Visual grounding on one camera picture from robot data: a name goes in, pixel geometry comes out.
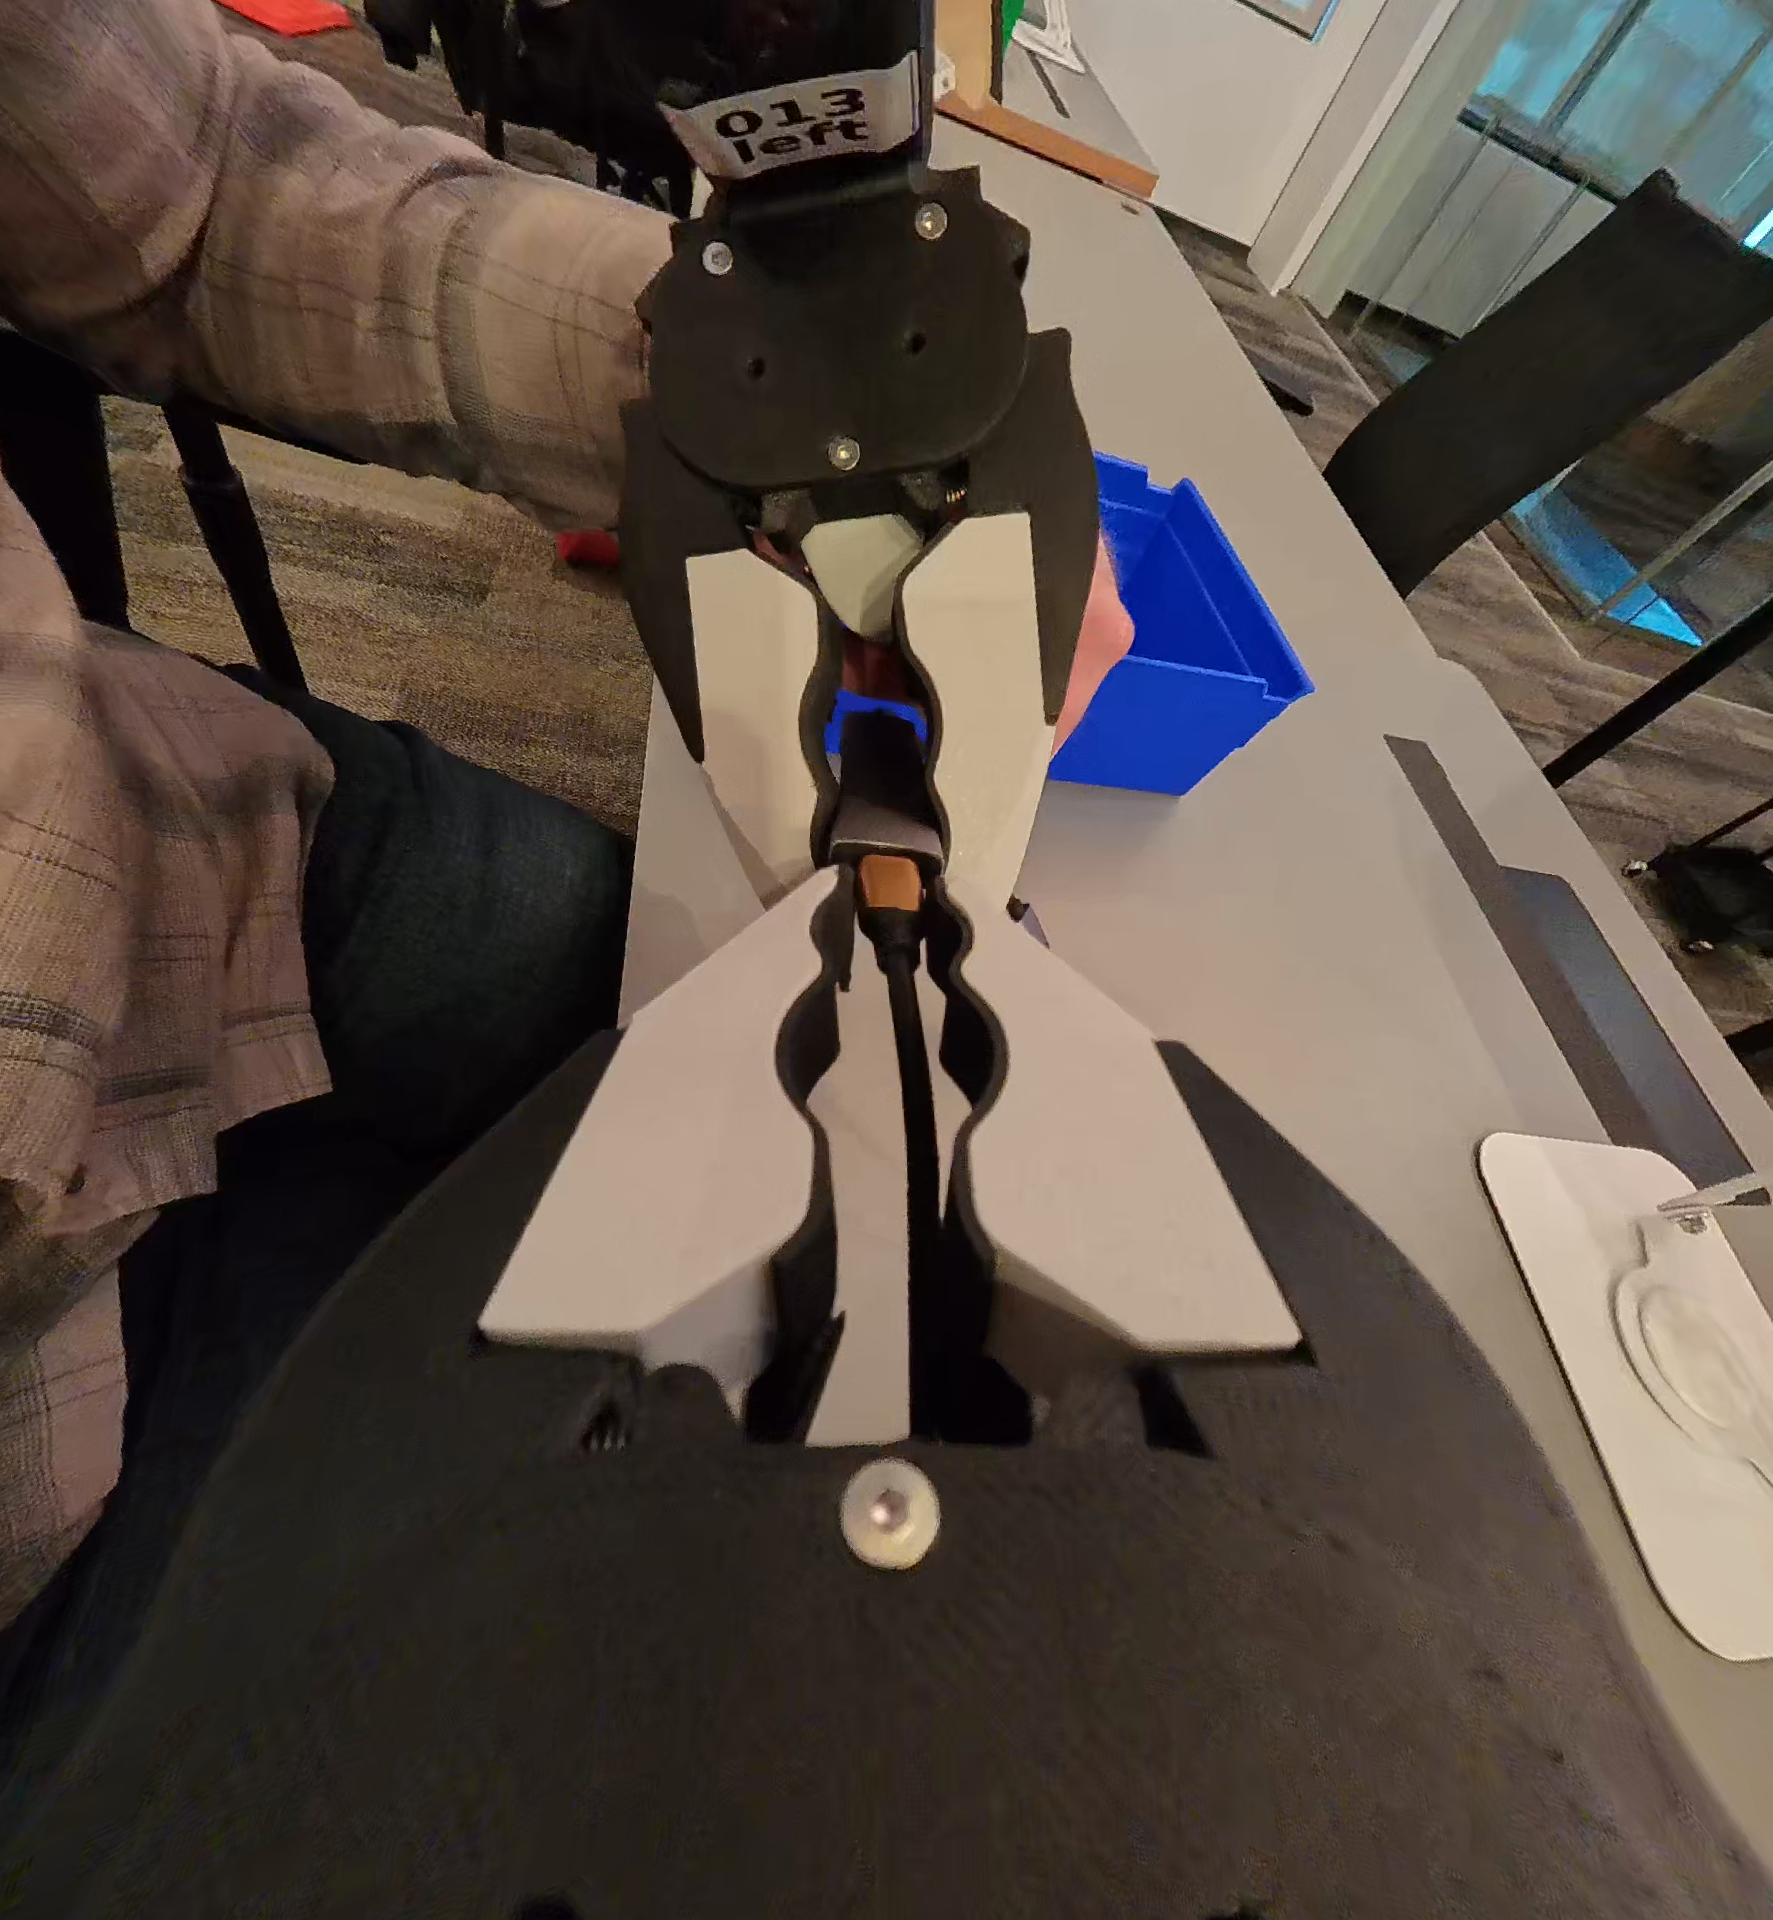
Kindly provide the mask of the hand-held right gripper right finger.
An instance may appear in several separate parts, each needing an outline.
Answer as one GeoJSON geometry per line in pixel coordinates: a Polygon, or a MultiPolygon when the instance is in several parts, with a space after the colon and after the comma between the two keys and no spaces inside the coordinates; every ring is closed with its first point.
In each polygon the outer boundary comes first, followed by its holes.
{"type": "Polygon", "coordinates": [[[1016,1380],[1284,1356],[1301,1327],[1186,1108],[1185,1049],[1008,916],[940,888],[940,1063],[967,1101],[948,1210],[1016,1380]]]}

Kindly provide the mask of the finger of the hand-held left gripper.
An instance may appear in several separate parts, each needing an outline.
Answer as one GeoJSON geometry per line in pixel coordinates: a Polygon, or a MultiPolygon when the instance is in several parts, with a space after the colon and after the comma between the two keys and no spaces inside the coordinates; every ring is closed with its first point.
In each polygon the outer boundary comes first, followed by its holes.
{"type": "Polygon", "coordinates": [[[702,770],[749,885],[772,905],[821,865],[834,776],[814,588],[737,548],[686,561],[702,770]]]}
{"type": "Polygon", "coordinates": [[[1043,706],[1029,517],[968,517],[935,541],[899,583],[899,636],[927,690],[927,779],[947,879],[1004,905],[1055,736],[1043,706]]]}

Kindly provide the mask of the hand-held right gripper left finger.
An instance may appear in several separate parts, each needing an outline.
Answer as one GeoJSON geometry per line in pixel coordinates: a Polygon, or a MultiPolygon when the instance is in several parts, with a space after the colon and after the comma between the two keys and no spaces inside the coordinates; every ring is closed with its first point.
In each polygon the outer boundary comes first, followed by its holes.
{"type": "Polygon", "coordinates": [[[827,1130],[847,871],[827,868],[645,1006],[488,1294],[510,1347],[702,1370],[747,1420],[817,1416],[844,1317],[827,1130]]]}

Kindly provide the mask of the short grey usb hub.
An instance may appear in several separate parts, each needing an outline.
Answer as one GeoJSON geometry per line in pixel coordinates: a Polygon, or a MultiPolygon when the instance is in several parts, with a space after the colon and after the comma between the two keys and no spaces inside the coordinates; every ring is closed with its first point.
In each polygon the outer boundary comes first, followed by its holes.
{"type": "Polygon", "coordinates": [[[827,865],[856,865],[867,856],[910,860],[925,879],[940,875],[947,856],[920,736],[885,709],[850,712],[842,725],[827,831],[827,865]]]}

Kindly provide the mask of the blue plastic bin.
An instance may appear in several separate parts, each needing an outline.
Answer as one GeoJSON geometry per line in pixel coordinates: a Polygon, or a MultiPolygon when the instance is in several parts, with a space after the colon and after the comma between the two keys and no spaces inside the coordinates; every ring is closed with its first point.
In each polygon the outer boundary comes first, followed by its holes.
{"type": "MultiPolygon", "coordinates": [[[[1156,489],[1143,467],[1105,453],[1084,463],[1097,512],[1075,514],[1073,534],[1108,546],[1135,642],[1070,746],[1050,744],[1044,779],[1181,799],[1313,682],[1197,489],[1156,489]]],[[[804,568],[830,613],[877,645],[896,642],[918,682],[899,636],[899,583],[931,545],[900,514],[821,520],[803,537],[804,568]]],[[[927,758],[927,690],[839,690],[839,769],[842,725],[867,709],[908,721],[927,758]]]]}

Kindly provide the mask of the braided cable copper plug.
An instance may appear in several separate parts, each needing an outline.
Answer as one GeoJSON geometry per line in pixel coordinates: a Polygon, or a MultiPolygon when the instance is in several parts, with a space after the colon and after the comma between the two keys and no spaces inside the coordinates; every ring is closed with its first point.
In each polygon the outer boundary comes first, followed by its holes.
{"type": "Polygon", "coordinates": [[[904,855],[859,858],[856,924],[885,977],[899,1075],[907,1229],[908,1428],[940,1442],[955,1414],[958,1356],[947,1306],[947,1232],[938,1114],[920,1012],[925,881],[904,855]]]}

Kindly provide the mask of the person's left forearm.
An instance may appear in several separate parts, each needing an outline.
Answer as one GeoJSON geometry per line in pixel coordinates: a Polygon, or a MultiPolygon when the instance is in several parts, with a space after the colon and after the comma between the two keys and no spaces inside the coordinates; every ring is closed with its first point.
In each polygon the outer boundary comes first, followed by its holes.
{"type": "Polygon", "coordinates": [[[210,4],[0,4],[0,317],[128,396],[614,529],[668,235],[210,4]]]}

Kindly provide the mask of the wooden board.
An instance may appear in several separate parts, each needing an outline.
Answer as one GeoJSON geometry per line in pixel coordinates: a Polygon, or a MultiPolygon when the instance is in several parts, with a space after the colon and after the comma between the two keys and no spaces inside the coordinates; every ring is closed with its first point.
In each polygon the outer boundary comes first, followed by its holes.
{"type": "Polygon", "coordinates": [[[940,97],[936,115],[1143,205],[1154,199],[1159,175],[1150,162],[1114,153],[1056,121],[1031,117],[993,99],[971,103],[958,92],[940,97]]]}

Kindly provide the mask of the clear acrylic stand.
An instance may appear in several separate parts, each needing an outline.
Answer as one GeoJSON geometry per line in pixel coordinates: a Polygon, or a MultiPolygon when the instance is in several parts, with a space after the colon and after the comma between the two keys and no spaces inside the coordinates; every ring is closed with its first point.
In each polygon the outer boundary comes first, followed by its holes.
{"type": "Polygon", "coordinates": [[[1613,1312],[1622,1354],[1672,1427],[1773,1492],[1773,1319],[1719,1221],[1754,1199],[1773,1199],[1773,1169],[1645,1213],[1613,1312]]]}

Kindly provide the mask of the black mesh office chair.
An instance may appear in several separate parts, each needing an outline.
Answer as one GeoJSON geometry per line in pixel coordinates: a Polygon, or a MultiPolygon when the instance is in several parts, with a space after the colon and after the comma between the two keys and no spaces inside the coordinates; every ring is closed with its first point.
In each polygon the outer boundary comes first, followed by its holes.
{"type": "Polygon", "coordinates": [[[1773,321],[1773,257],[1664,170],[1340,443],[1325,480],[1411,597],[1467,542],[1773,321]]]}

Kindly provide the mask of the black utility cart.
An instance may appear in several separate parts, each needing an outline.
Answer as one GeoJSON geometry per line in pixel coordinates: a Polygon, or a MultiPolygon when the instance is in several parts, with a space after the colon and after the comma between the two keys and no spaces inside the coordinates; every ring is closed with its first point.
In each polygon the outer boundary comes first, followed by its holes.
{"type": "Polygon", "coordinates": [[[1769,815],[1773,792],[1717,828],[1625,866],[1626,879],[1650,885],[1683,950],[1745,949],[1773,959],[1773,843],[1740,843],[1742,831],[1769,815]]]}

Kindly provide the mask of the black metal pole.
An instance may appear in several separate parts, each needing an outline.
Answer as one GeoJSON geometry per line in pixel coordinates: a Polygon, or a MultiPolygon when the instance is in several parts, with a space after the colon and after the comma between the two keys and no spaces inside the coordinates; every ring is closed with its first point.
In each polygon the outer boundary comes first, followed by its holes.
{"type": "Polygon", "coordinates": [[[1712,740],[1773,746],[1773,592],[1698,646],[1604,636],[1572,651],[1560,719],[1543,726],[1539,767],[1562,788],[1615,757],[1712,740]]]}

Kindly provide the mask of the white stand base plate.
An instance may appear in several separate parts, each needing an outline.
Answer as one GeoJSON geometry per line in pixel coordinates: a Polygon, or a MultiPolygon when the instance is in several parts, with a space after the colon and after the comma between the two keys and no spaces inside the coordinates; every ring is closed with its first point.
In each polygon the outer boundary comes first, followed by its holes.
{"type": "Polygon", "coordinates": [[[1636,1221],[1698,1186],[1645,1148],[1518,1133],[1480,1140],[1477,1172],[1659,1599],[1712,1656],[1773,1662],[1773,1492],[1672,1427],[1613,1312],[1636,1221]]]}

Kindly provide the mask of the black chair frame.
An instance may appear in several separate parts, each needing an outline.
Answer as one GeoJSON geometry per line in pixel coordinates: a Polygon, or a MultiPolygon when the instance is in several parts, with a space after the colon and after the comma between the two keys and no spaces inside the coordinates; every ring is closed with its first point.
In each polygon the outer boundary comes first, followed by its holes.
{"type": "MultiPolygon", "coordinates": [[[[83,623],[129,630],[129,590],[102,418],[104,387],[83,368],[0,326],[0,468],[47,546],[83,623]]],[[[250,496],[220,422],[171,401],[163,422],[177,489],[226,588],[257,671],[306,690],[250,496]]]]}

